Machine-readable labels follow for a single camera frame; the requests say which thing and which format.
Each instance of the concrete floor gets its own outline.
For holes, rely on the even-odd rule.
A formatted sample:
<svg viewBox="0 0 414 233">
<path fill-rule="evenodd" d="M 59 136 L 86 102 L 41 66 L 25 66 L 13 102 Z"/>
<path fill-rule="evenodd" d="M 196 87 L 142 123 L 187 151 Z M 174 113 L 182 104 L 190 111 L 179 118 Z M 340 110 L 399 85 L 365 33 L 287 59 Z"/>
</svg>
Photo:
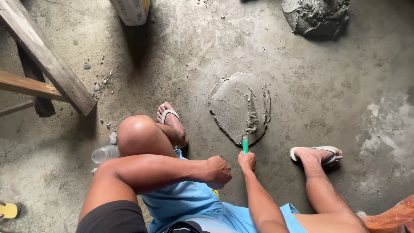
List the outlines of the concrete floor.
<svg viewBox="0 0 414 233">
<path fill-rule="evenodd" d="M 291 202 L 300 212 L 313 212 L 303 172 L 288 157 L 293 146 L 344 151 L 329 178 L 354 211 L 379 214 L 413 194 L 414 3 L 351 0 L 348 30 L 337 42 L 294 35 L 280 4 L 153 0 L 150 17 L 156 22 L 128 28 L 109 1 L 24 1 L 99 102 L 89 118 L 54 102 L 57 114 L 51 118 L 37 117 L 32 108 L 0 119 L 0 198 L 26 206 L 21 219 L 0 221 L 0 229 L 74 232 L 95 167 L 92 151 L 108 143 L 124 118 L 155 119 L 164 101 L 181 115 L 188 157 L 223 155 L 233 179 L 221 198 L 246 206 L 236 156 L 241 149 L 207 106 L 213 85 L 237 71 L 258 74 L 270 90 L 272 119 L 252 151 L 258 179 L 279 205 Z M 92 68 L 84 70 L 88 58 Z M 15 43 L 3 28 L 0 70 L 23 75 Z M 93 92 L 93 82 L 102 82 L 110 70 L 108 84 Z M 0 96 L 1 108 L 28 99 Z"/>
</svg>

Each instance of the green trowel handle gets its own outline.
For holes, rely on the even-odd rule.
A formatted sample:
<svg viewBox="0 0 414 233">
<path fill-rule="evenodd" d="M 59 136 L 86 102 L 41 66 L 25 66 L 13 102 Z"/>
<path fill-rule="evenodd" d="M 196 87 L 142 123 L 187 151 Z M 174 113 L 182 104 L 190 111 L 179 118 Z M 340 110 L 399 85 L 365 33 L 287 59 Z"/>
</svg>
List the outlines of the green trowel handle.
<svg viewBox="0 0 414 233">
<path fill-rule="evenodd" d="M 249 153 L 249 135 L 243 135 L 243 154 Z"/>
</svg>

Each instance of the cement bag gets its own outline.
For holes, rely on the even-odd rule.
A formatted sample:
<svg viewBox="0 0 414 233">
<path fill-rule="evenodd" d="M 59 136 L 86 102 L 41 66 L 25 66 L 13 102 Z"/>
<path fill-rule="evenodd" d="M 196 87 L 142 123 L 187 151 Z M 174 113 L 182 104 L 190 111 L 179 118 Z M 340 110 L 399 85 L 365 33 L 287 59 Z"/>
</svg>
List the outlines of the cement bag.
<svg viewBox="0 0 414 233">
<path fill-rule="evenodd" d="M 143 25 L 148 16 L 150 0 L 110 0 L 116 13 L 128 26 Z"/>
</svg>

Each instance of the fist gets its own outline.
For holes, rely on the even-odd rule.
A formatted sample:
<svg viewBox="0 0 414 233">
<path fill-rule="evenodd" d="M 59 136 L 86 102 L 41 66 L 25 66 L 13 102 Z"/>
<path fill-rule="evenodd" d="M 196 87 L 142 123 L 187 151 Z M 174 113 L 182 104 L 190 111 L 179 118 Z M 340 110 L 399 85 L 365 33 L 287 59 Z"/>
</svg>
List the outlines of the fist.
<svg viewBox="0 0 414 233">
<path fill-rule="evenodd" d="M 242 170 L 249 169 L 255 171 L 256 169 L 256 156 L 253 152 L 243 154 L 243 151 L 238 154 L 238 164 Z"/>
<path fill-rule="evenodd" d="M 214 156 L 207 160 L 207 186 L 212 189 L 221 189 L 227 184 L 232 176 L 230 167 L 220 156 Z"/>
</svg>

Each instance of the foot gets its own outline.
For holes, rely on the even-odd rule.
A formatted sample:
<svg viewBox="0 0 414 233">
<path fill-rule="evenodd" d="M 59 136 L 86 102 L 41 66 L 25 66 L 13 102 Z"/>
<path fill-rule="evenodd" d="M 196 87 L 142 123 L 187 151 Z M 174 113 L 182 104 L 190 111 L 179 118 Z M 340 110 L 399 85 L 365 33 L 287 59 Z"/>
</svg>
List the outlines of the foot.
<svg viewBox="0 0 414 233">
<path fill-rule="evenodd" d="M 337 152 L 336 155 L 336 162 L 343 158 L 342 151 L 338 148 L 335 148 L 335 151 Z M 293 153 L 295 154 L 296 158 L 299 158 L 301 161 L 307 160 L 309 158 L 316 158 L 319 160 L 319 163 L 324 163 L 332 159 L 334 156 L 334 153 L 327 151 L 327 150 L 321 150 L 321 149 L 309 149 L 306 147 L 298 147 L 296 148 Z"/>
<path fill-rule="evenodd" d="M 161 104 L 158 108 L 157 120 L 160 124 L 162 120 L 162 115 L 164 114 L 164 111 L 167 109 L 174 110 L 171 104 L 168 102 Z M 177 131 L 179 138 L 177 145 L 184 147 L 188 144 L 188 138 L 185 134 L 184 126 L 183 124 L 181 124 L 181 121 L 174 114 L 167 114 L 165 116 L 164 124 L 172 127 L 175 131 Z"/>
</svg>

